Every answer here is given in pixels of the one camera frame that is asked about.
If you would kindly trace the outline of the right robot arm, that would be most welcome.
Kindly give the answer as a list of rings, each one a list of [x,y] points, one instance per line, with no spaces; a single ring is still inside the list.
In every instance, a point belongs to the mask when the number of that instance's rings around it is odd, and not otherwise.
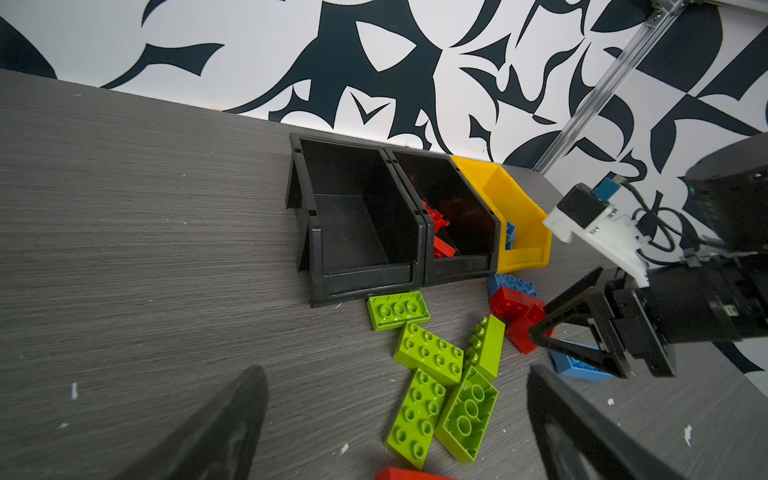
[[[545,307],[532,342],[618,378],[643,360],[676,373],[677,344],[739,341],[767,333],[767,138],[759,134],[699,160],[684,177],[715,233],[691,237],[680,259],[642,255],[649,239],[611,197],[621,176],[574,186],[545,219],[560,240],[580,238],[609,261]]]

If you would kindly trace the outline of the blue lego small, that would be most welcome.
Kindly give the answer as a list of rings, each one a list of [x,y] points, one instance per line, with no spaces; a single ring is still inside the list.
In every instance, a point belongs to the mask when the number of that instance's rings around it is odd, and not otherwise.
[[[495,274],[486,278],[488,296],[492,297],[501,287],[521,292],[531,297],[537,298],[538,294],[533,282],[516,278],[508,274]]]

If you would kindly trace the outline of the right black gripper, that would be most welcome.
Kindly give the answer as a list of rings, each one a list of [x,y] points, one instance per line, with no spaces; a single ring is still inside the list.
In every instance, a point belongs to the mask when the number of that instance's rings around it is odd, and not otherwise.
[[[644,361],[653,376],[674,377],[676,344],[767,335],[765,254],[661,267],[649,273],[648,281],[640,288],[618,271],[606,283],[606,269],[595,268],[546,304],[544,319],[529,330],[531,340],[627,379],[631,368],[625,352]],[[597,346],[547,336],[561,324],[588,328]]]

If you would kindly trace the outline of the red lego 2x4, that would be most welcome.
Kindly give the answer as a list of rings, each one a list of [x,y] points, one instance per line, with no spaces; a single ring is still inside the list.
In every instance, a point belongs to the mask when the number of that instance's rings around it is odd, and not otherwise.
[[[546,317],[542,299],[500,287],[490,296],[489,305],[491,313],[505,323],[505,336],[521,353],[528,355],[538,348],[529,330]]]

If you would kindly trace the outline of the red lego cluster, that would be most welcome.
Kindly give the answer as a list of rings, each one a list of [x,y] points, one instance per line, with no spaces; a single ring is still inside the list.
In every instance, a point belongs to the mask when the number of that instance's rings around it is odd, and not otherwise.
[[[435,234],[437,234],[441,228],[448,227],[450,225],[450,221],[447,220],[438,210],[432,209],[427,202],[423,201],[422,205],[429,218],[432,220]]]

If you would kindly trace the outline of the blue lego stack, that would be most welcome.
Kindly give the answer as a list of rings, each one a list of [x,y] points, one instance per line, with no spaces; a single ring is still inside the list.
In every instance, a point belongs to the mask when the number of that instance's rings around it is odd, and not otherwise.
[[[562,353],[549,351],[549,356],[555,371],[562,376],[594,382],[604,382],[612,378],[611,374]]]

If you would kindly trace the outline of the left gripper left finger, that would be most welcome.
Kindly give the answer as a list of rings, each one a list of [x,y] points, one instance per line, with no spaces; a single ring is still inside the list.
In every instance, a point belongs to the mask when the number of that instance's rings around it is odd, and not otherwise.
[[[269,400],[260,366],[250,366],[117,479],[246,479]]]

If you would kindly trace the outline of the red arch lego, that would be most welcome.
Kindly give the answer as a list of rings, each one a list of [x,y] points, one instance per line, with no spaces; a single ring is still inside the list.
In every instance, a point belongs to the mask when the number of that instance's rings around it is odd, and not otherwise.
[[[452,258],[456,254],[456,250],[450,244],[439,238],[437,235],[433,237],[433,258]]]

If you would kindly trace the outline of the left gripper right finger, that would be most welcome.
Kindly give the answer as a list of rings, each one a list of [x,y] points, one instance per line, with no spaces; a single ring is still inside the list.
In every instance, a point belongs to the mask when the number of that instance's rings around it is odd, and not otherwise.
[[[527,408],[550,479],[682,477],[542,365],[528,374]]]

